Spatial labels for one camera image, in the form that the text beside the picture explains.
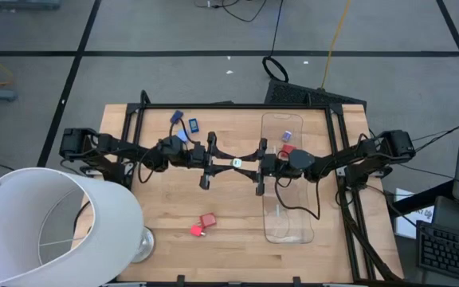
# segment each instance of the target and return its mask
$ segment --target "wooden tabletop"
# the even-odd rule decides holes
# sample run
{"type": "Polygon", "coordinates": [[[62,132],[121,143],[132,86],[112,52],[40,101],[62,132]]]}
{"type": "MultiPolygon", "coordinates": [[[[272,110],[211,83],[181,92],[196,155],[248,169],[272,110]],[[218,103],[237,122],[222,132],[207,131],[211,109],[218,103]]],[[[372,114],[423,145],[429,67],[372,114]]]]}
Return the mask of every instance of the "wooden tabletop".
{"type": "MultiPolygon", "coordinates": [[[[125,104],[106,106],[100,132],[119,138],[122,133],[125,104]]],[[[344,118],[350,144],[356,144],[361,133],[368,133],[361,105],[344,105],[344,118]]],[[[262,116],[266,113],[298,115],[302,123],[302,148],[313,155],[331,154],[324,111],[317,110],[182,110],[183,119],[196,118],[199,133],[193,140],[206,143],[207,133],[216,132],[218,148],[231,155],[248,155],[257,149],[261,138],[262,116]]],[[[167,137],[174,110],[147,109],[139,144],[153,147],[167,137]]],[[[338,148],[342,148],[337,119],[333,116],[338,148]]],[[[134,131],[135,117],[131,124],[134,131]]],[[[253,163],[245,167],[253,169],[253,163]]],[[[149,170],[141,171],[146,177],[149,170]]],[[[145,225],[156,240],[155,252],[146,261],[130,264],[119,276],[120,281],[176,281],[179,274],[186,281],[352,282],[347,256],[343,220],[335,203],[335,176],[320,181],[321,219],[309,218],[312,241],[306,244],[275,244],[265,237],[264,197],[255,195],[256,184],[235,171],[225,171],[211,179],[210,189],[198,184],[201,170],[171,167],[154,173],[150,181],[134,178],[132,192],[143,207],[145,225]],[[217,225],[203,238],[190,234],[190,227],[201,214],[214,212],[217,225]]],[[[378,179],[369,185],[382,188],[378,179]]],[[[361,191],[363,213],[369,240],[391,270],[402,277],[398,251],[387,212],[385,198],[372,189],[361,191]]],[[[316,210],[315,184],[307,183],[308,207],[316,210]]],[[[86,234],[92,223],[92,211],[80,217],[76,237],[86,234]]],[[[356,249],[361,277],[366,277],[363,253],[356,249]]]]}

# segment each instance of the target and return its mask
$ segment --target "black keyboard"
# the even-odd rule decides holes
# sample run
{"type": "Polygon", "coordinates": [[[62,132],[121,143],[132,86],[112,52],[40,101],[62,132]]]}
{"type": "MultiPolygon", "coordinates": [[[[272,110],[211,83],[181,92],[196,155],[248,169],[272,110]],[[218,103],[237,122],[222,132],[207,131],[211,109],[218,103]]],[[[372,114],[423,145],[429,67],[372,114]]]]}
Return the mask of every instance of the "black keyboard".
{"type": "Polygon", "coordinates": [[[459,231],[417,222],[418,266],[459,279],[459,231]]]}

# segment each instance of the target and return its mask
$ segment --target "lamp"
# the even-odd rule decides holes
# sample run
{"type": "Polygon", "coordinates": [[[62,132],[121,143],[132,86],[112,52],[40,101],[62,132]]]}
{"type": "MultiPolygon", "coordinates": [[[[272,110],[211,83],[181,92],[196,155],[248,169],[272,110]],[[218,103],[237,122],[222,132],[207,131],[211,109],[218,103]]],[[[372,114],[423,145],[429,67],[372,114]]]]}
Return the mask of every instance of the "lamp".
{"type": "Polygon", "coordinates": [[[99,286],[144,259],[152,246],[141,206],[125,187],[47,168],[0,178],[0,286],[99,286]],[[83,191],[92,204],[92,228],[79,245],[42,265],[44,222],[74,191],[83,191]]]}

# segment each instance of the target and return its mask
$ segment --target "transparent tray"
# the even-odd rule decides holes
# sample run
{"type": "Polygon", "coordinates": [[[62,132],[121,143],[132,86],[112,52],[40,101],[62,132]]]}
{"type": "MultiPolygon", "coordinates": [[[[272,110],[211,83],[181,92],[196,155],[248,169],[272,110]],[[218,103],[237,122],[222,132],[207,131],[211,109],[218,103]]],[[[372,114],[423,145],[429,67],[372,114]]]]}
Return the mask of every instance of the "transparent tray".
{"type": "MultiPolygon", "coordinates": [[[[266,153],[277,154],[283,144],[302,148],[303,120],[298,115],[282,113],[266,113],[261,118],[261,137],[268,140],[266,153]],[[290,140],[282,140],[284,132],[291,132],[290,140]]],[[[286,154],[279,154],[287,159],[286,154]]],[[[284,208],[277,199],[274,189],[276,179],[265,178],[265,193],[263,194],[263,219],[265,236],[272,243],[309,243],[314,237],[309,214],[303,210],[284,208]]],[[[279,181],[282,185],[288,179],[279,181]]],[[[305,179],[295,179],[288,187],[277,187],[278,193],[287,206],[303,206],[309,208],[308,183],[305,179]]]]}

